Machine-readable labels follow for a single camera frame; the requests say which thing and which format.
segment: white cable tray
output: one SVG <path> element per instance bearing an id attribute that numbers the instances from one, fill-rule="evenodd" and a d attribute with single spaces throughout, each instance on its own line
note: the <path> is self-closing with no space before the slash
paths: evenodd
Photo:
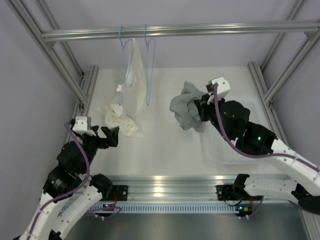
<path id="1" fill-rule="evenodd" d="M 61 210 L 64 212 L 71 203 L 67 203 Z M 112 211 L 100 211 L 106 204 L 97 203 L 89 210 L 96 210 L 92 213 L 107 214 Z M 234 206 L 222 203 L 117 203 L 122 208 L 122 214 L 235 214 L 238 213 Z"/>

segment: gray floor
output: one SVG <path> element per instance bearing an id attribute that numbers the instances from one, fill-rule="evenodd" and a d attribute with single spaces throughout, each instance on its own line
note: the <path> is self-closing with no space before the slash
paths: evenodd
<path id="1" fill-rule="evenodd" d="M 83 217 L 67 240 L 308 240 L 298 209 L 265 204 L 250 220 L 219 214 L 120 214 Z"/>

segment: crumpled gray towel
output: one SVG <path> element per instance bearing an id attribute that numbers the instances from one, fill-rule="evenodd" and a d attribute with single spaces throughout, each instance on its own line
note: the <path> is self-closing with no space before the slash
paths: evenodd
<path id="1" fill-rule="evenodd" d="M 201 99 L 206 94 L 199 91 L 195 85 L 185 81 L 181 95 L 174 97 L 170 103 L 170 111 L 183 130 L 194 128 L 198 133 L 205 131 L 205 123 L 201 122 L 194 100 Z"/>

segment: white wall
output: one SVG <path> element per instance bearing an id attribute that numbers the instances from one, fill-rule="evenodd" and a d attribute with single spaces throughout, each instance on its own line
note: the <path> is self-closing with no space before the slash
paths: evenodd
<path id="1" fill-rule="evenodd" d="M 22 234 L 56 164 L 73 95 L 0 1 L 0 233 Z"/>
<path id="2" fill-rule="evenodd" d="M 307 0 L 299 19 L 319 19 L 320 1 Z M 289 34 L 264 72 L 270 87 L 286 69 L 305 39 L 303 33 Z M 300 66 L 276 97 L 275 109 L 290 146 L 320 165 L 320 45 Z"/>
<path id="3" fill-rule="evenodd" d="M 285 20 L 295 0 L 55 0 L 48 1 L 63 29 Z M 246 66 L 262 63 L 275 34 L 158 37 L 156 68 Z M 144 40 L 138 40 L 145 49 Z M 87 69 L 120 67 L 118 39 L 71 41 Z"/>

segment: white cloth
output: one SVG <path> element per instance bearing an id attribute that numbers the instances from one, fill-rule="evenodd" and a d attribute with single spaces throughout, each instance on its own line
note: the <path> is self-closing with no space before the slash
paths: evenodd
<path id="1" fill-rule="evenodd" d="M 98 107 L 98 112 L 104 116 L 104 123 L 108 128 L 119 126 L 119 133 L 130 138 L 140 138 L 144 134 L 134 122 L 138 111 L 143 106 L 146 95 L 146 75 L 137 41 L 132 38 L 129 44 L 129 63 L 126 82 L 119 84 L 117 92 L 123 96 L 122 105 L 118 98 L 109 104 Z"/>

